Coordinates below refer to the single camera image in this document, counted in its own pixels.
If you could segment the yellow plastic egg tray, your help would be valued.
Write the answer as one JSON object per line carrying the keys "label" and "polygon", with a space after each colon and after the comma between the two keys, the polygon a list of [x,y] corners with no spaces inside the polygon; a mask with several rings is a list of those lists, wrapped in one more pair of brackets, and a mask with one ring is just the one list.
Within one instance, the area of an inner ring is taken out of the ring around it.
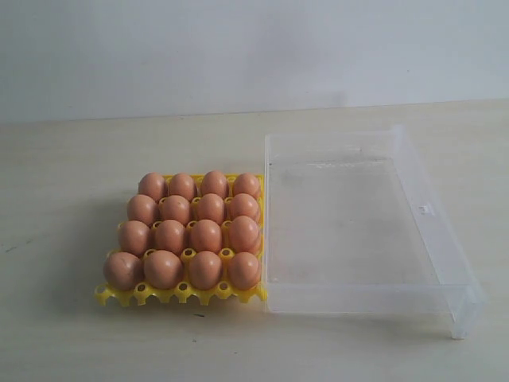
{"label": "yellow plastic egg tray", "polygon": [[[131,302],[136,302],[140,306],[146,304],[148,298],[155,297],[162,303],[168,303],[171,299],[175,298],[180,303],[186,303],[190,298],[197,298],[200,302],[200,304],[206,306],[209,304],[210,300],[212,298],[218,298],[218,299],[227,299],[231,296],[236,297],[240,302],[246,303],[249,302],[250,299],[254,296],[258,297],[260,300],[264,301],[267,298],[267,291],[266,288],[263,286],[262,283],[262,273],[263,273],[263,265],[262,265],[262,256],[263,256],[263,233],[262,233],[262,223],[263,223],[263,191],[264,191],[264,180],[263,176],[261,174],[255,174],[255,176],[260,180],[261,188],[262,188],[262,194],[261,197],[258,199],[255,199],[259,207],[261,209],[261,217],[260,221],[257,223],[260,227],[260,232],[262,234],[262,242],[261,247],[259,249],[259,252],[255,255],[261,265],[262,272],[261,272],[261,279],[260,281],[251,289],[249,290],[239,290],[233,286],[231,283],[228,274],[227,274],[227,265],[229,261],[237,254],[238,252],[235,252],[230,245],[229,237],[228,237],[228,229],[229,225],[231,224],[232,220],[230,218],[229,212],[228,212],[228,204],[231,201],[231,199],[234,197],[232,193],[232,187],[234,180],[236,179],[239,174],[237,173],[223,173],[228,181],[229,184],[229,195],[227,198],[223,199],[225,206],[226,206],[226,220],[220,225],[221,232],[222,232],[222,244],[223,247],[220,249],[220,251],[217,253],[219,258],[221,259],[222,266],[223,266],[223,272],[220,281],[210,290],[198,290],[196,289],[191,283],[188,275],[188,263],[192,259],[192,257],[198,253],[194,249],[190,247],[190,231],[192,226],[198,221],[197,215],[196,215],[196,205],[197,202],[202,198],[201,192],[200,192],[200,184],[203,180],[203,177],[205,174],[193,174],[190,175],[195,183],[197,188],[197,197],[194,197],[189,203],[191,207],[191,213],[192,213],[192,219],[188,222],[185,226],[186,233],[187,233],[187,248],[185,248],[180,255],[177,255],[177,257],[180,258],[181,262],[184,266],[184,278],[183,280],[178,283],[174,288],[169,290],[162,290],[157,289],[146,281],[145,273],[144,273],[144,279],[141,283],[137,284],[133,290],[117,290],[114,287],[112,287],[105,279],[105,282],[103,284],[98,285],[95,288],[94,294],[97,300],[101,305],[104,305],[106,301],[109,298],[116,299],[122,306],[129,306]],[[169,181],[173,175],[163,176],[166,180],[166,183],[168,185],[168,196],[169,195]],[[161,215],[159,217],[159,220],[157,220],[155,223],[153,223],[151,226],[149,226],[152,230],[152,247],[147,250],[143,257],[139,258],[143,263],[143,271],[144,271],[144,260],[150,255],[152,252],[158,250],[154,247],[154,233],[155,228],[162,222]],[[107,254],[106,260],[109,257],[109,255],[123,251],[120,246],[119,248],[110,251]]]}

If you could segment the brown egg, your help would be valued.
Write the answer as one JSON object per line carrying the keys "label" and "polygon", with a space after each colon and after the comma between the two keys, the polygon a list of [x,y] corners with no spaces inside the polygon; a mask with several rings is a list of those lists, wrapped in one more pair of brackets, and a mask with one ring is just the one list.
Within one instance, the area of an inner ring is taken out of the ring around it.
{"label": "brown egg", "polygon": [[228,204],[228,212],[231,220],[238,216],[247,216],[258,223],[261,217],[261,209],[258,202],[247,193],[235,195]]}
{"label": "brown egg", "polygon": [[187,173],[177,173],[169,181],[169,195],[179,195],[187,201],[197,197],[194,179]]}
{"label": "brown egg", "polygon": [[184,266],[171,251],[156,250],[144,260],[146,281],[162,290],[174,288],[184,278]]}
{"label": "brown egg", "polygon": [[192,219],[190,203],[181,195],[170,195],[159,202],[161,220],[176,220],[187,225]]}
{"label": "brown egg", "polygon": [[197,202],[196,215],[198,220],[212,220],[221,225],[227,215],[224,200],[214,193],[203,195]]}
{"label": "brown egg", "polygon": [[237,216],[231,222],[228,237],[235,252],[250,252],[256,255],[261,247],[260,227],[248,216]]}
{"label": "brown egg", "polygon": [[154,247],[158,250],[166,250],[175,255],[180,255],[187,248],[185,226],[177,220],[162,221],[155,228]]}
{"label": "brown egg", "polygon": [[103,275],[115,289],[133,290],[144,279],[143,263],[136,255],[116,252],[105,261]]}
{"label": "brown egg", "polygon": [[137,194],[128,201],[126,213],[128,220],[141,221],[147,226],[151,226],[160,217],[156,201],[144,194]]}
{"label": "brown egg", "polygon": [[245,193],[258,199],[262,194],[260,180],[252,173],[241,173],[234,180],[232,193],[233,196]]}
{"label": "brown egg", "polygon": [[138,183],[138,194],[151,197],[157,203],[168,196],[168,185],[159,173],[148,173]]}
{"label": "brown egg", "polygon": [[213,220],[198,220],[190,231],[190,247],[196,252],[218,253],[223,247],[220,226]]}
{"label": "brown egg", "polygon": [[211,251],[196,253],[188,263],[190,283],[198,290],[210,290],[221,279],[223,266],[219,256]]}
{"label": "brown egg", "polygon": [[152,230],[149,226],[138,220],[123,222],[118,229],[118,242],[120,248],[138,258],[152,247]]}
{"label": "brown egg", "polygon": [[261,279],[262,268],[258,258],[250,252],[239,252],[229,261],[227,274],[233,286],[249,290]]}
{"label": "brown egg", "polygon": [[214,193],[222,199],[227,198],[229,195],[229,184],[226,176],[218,170],[206,173],[200,184],[200,192],[202,196]]}

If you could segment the clear plastic container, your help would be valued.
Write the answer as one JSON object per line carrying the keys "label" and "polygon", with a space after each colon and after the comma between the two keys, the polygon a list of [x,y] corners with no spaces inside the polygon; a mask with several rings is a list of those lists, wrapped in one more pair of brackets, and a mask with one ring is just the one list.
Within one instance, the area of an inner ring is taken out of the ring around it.
{"label": "clear plastic container", "polygon": [[273,314],[444,314],[484,294],[402,127],[269,134],[264,275]]}

